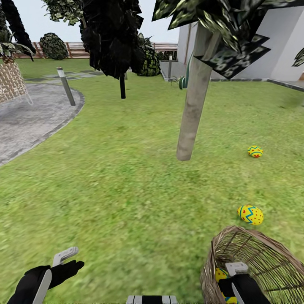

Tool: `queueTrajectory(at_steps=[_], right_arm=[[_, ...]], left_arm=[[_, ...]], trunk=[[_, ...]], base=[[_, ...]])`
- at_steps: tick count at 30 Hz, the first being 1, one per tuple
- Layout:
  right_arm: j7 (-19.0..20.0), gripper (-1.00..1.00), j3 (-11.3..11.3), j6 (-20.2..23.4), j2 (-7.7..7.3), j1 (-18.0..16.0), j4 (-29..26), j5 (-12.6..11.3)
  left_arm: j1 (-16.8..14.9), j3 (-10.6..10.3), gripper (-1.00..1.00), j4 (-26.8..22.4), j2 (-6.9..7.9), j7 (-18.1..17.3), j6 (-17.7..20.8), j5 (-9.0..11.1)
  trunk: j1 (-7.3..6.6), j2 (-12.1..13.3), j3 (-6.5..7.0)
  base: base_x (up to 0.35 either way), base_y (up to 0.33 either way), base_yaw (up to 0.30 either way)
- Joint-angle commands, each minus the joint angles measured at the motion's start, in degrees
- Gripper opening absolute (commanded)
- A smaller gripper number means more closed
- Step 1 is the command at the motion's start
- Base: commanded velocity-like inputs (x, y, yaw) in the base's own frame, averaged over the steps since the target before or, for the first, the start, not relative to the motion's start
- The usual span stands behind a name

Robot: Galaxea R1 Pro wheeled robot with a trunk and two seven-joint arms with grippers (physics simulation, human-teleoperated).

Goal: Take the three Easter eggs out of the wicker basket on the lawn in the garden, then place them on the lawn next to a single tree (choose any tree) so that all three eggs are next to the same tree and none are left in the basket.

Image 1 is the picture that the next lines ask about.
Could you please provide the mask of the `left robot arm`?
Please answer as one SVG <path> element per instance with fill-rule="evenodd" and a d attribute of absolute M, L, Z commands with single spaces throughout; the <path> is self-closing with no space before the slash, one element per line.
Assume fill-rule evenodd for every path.
<path fill-rule="evenodd" d="M 7 304 L 42 304 L 48 289 L 73 277 L 84 266 L 83 261 L 64 262 L 78 252 L 78 247 L 68 248 L 55 255 L 52 268 L 50 265 L 38 266 L 26 271 Z"/>

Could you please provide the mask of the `easter egg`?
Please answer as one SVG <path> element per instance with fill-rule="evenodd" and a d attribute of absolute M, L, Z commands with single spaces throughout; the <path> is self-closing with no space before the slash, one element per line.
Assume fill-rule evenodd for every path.
<path fill-rule="evenodd" d="M 245 222 L 252 225 L 258 225 L 263 222 L 263 214 L 255 206 L 241 206 L 238 208 L 238 214 Z"/>
<path fill-rule="evenodd" d="M 248 153 L 249 155 L 251 155 L 252 157 L 261 157 L 263 154 L 263 150 L 261 147 L 259 146 L 251 146 L 248 149 Z"/>
<path fill-rule="evenodd" d="M 228 279 L 228 273 L 225 269 L 223 268 L 215 268 L 215 274 L 216 274 L 216 280 L 219 283 L 219 279 Z M 226 304 L 239 304 L 238 300 L 236 299 L 236 297 L 225 297 L 223 295 Z"/>

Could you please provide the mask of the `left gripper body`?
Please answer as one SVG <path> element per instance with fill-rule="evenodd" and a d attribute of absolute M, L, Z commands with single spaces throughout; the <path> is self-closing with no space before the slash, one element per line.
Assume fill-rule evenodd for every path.
<path fill-rule="evenodd" d="M 59 279 L 57 280 L 57 283 L 54 285 L 54 287 L 58 286 L 66 279 L 73 277 L 78 272 L 76 269 L 76 260 L 70 261 L 63 265 L 55 266 L 54 268 L 57 268 L 59 270 Z"/>

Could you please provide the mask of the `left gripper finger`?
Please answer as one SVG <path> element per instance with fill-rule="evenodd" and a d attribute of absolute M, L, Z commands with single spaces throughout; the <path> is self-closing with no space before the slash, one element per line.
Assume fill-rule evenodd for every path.
<path fill-rule="evenodd" d="M 84 262 L 83 261 L 76 262 L 76 269 L 77 270 L 81 269 L 83 266 L 84 266 Z"/>

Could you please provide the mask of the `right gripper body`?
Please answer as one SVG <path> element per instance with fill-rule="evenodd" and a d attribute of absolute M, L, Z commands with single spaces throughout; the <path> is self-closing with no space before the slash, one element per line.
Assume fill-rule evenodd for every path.
<path fill-rule="evenodd" d="M 220 289 L 225 297 L 235 297 L 232 288 L 232 280 L 233 277 L 230 277 L 228 279 L 219 279 Z"/>

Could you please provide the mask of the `wicker basket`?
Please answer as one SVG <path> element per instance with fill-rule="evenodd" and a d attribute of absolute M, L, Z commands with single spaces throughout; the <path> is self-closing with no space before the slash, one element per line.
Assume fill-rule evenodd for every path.
<path fill-rule="evenodd" d="M 229 232 L 234 234 L 234 236 L 224 237 L 226 234 L 229 234 Z M 237 239 L 242 233 L 249 235 L 249 237 L 247 237 L 241 245 L 237 245 L 236 250 L 229 248 L 234 239 Z M 259 248 L 249 244 L 253 238 L 262 243 Z M 205 304 L 226 304 L 220 289 L 220 285 L 216 280 L 215 268 L 219 268 L 217 264 L 218 262 L 241 262 L 239 257 L 241 252 L 244 251 L 243 248 L 248 249 L 253 253 L 253 255 L 246 254 L 247 260 L 245 260 L 244 263 L 248 264 L 250 262 L 252 266 L 258 270 L 258 272 L 251 272 L 250 277 L 253 277 L 256 281 L 259 281 L 258 277 L 266 274 L 269 280 L 276 286 L 276 288 L 269 289 L 268 287 L 265 287 L 265 289 L 261 288 L 262 294 L 270 296 L 272 292 L 288 290 L 291 292 L 293 302 L 296 301 L 297 304 L 304 304 L 297 292 L 300 289 L 302 289 L 304 292 L 304 280 L 302 278 L 298 279 L 297 275 L 295 274 L 296 270 L 296 272 L 299 272 L 300 275 L 304 277 L 304 264 L 298 258 L 296 258 L 287 247 L 266 236 L 262 232 L 255 229 L 247 229 L 234 225 L 224 228 L 217 235 L 217 237 L 212 238 L 211 247 L 209 248 L 206 262 L 201 269 L 200 276 L 202 296 Z M 261 254 L 263 254 L 265 251 L 269 251 L 269 255 L 277 263 L 277 265 L 274 265 L 271 261 L 269 262 L 271 266 L 267 263 L 266 259 L 261 256 Z M 279 254 L 281 254 L 285 259 L 283 259 Z M 263 266 L 261 267 L 261 264 L 258 262 L 256 257 L 259 257 L 268 269 Z M 290 265 L 292 265 L 295 270 Z M 281 268 L 291 277 L 293 280 L 292 284 L 280 272 Z M 272 272 L 275 277 L 278 277 L 279 275 L 282 278 L 282 282 L 285 286 L 279 287 L 269 272 Z"/>

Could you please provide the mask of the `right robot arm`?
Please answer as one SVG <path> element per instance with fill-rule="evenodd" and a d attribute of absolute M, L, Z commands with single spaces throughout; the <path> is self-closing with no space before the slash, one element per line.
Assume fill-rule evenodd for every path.
<path fill-rule="evenodd" d="M 249 266 L 243 261 L 224 264 L 228 279 L 219 279 L 222 294 L 236 297 L 239 304 L 271 304 L 268 297 L 261 292 L 259 283 L 247 272 Z"/>

